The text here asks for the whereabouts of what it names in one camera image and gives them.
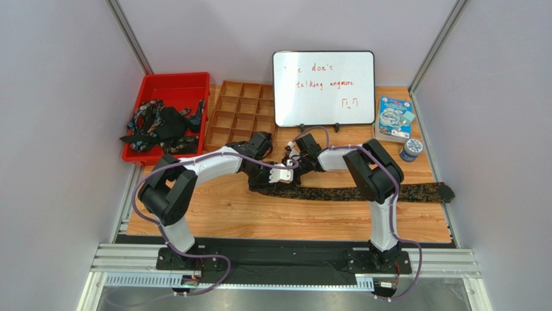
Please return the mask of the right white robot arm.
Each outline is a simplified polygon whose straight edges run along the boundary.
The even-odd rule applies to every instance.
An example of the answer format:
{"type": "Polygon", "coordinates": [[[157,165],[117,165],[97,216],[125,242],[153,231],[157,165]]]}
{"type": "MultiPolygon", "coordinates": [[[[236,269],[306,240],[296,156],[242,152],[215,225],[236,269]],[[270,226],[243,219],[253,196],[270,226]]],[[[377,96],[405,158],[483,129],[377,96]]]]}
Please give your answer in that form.
{"type": "Polygon", "coordinates": [[[286,156],[301,164],[294,177],[311,171],[348,170],[362,200],[369,202],[369,242],[375,259],[383,264],[398,256],[401,249],[395,230],[396,207],[404,173],[379,141],[322,149],[308,133],[288,143],[286,156]]]}

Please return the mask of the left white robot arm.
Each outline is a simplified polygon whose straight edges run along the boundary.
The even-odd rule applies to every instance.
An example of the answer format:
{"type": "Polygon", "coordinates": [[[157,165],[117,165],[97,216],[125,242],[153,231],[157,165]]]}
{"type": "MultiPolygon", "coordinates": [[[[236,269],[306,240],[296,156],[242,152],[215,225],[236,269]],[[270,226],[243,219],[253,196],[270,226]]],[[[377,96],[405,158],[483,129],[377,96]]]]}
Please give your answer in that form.
{"type": "Polygon", "coordinates": [[[141,202],[151,215],[138,215],[159,228],[169,248],[184,254],[195,244],[185,215],[198,185],[239,172],[262,185],[273,185],[293,175],[286,163],[263,161],[270,148],[267,135],[255,133],[248,141],[228,143],[205,155],[179,159],[164,155],[134,188],[133,208],[141,202]]]}

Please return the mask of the black gold key pattern tie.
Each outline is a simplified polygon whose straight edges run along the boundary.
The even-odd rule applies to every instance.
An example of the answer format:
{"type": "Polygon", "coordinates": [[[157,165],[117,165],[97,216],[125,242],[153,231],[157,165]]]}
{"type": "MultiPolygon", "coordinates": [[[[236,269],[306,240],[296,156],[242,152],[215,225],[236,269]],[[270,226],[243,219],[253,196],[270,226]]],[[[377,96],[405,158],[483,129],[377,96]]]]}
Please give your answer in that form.
{"type": "MultiPolygon", "coordinates": [[[[360,202],[365,199],[356,187],[288,187],[259,193],[276,198],[310,201],[360,202]]],[[[454,198],[455,192],[446,183],[434,182],[401,185],[397,201],[444,204],[451,203],[454,198]]]]}

